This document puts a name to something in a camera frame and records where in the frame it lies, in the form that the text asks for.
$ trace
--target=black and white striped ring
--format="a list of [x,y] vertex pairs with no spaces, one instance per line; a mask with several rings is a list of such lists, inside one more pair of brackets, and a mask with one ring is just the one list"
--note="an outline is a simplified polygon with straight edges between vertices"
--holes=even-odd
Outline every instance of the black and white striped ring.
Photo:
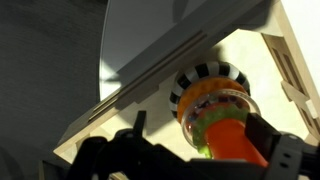
[[187,69],[182,75],[176,78],[169,98],[169,107],[175,118],[177,118],[178,104],[184,90],[192,83],[205,77],[226,77],[232,79],[241,84],[250,95],[249,81],[245,75],[232,64],[227,62],[207,62],[200,64]]

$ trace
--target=green object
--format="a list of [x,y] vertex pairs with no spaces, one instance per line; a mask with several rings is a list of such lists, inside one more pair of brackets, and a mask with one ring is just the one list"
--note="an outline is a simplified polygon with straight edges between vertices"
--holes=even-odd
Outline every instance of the green object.
[[235,104],[231,104],[228,107],[218,106],[215,110],[205,112],[204,117],[198,118],[195,121],[192,130],[192,141],[197,147],[198,152],[205,154],[207,158],[212,158],[210,149],[204,139],[206,129],[211,124],[226,118],[237,119],[245,123],[248,112],[247,109],[239,109]]

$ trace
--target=robotic arm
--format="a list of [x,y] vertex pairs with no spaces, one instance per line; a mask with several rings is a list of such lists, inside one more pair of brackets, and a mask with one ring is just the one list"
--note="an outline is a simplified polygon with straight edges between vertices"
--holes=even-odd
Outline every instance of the robotic arm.
[[133,129],[86,139],[67,180],[108,179],[123,172],[129,179],[264,179],[291,180],[298,175],[320,179],[319,148],[293,134],[281,134],[257,114],[247,116],[245,135],[269,162],[267,167],[242,160],[192,159],[185,162],[161,145],[142,137],[145,111],[139,111]]

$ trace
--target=gray wall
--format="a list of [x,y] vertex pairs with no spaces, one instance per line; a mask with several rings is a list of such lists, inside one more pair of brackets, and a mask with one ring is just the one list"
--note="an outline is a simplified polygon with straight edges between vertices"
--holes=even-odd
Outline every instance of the gray wall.
[[95,105],[106,0],[0,1],[0,179],[38,160]]

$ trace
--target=orange object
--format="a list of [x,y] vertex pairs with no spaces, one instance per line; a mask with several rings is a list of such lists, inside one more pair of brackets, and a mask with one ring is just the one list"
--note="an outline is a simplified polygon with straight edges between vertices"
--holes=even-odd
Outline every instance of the orange object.
[[266,167],[268,162],[244,134],[245,125],[236,119],[222,119],[210,125],[205,140],[214,159],[245,159]]
[[200,96],[221,89],[234,89],[243,93],[247,93],[242,85],[228,78],[211,77],[192,83],[192,85],[183,92],[178,104],[177,119],[179,123],[181,123],[184,111],[192,102],[194,102]]

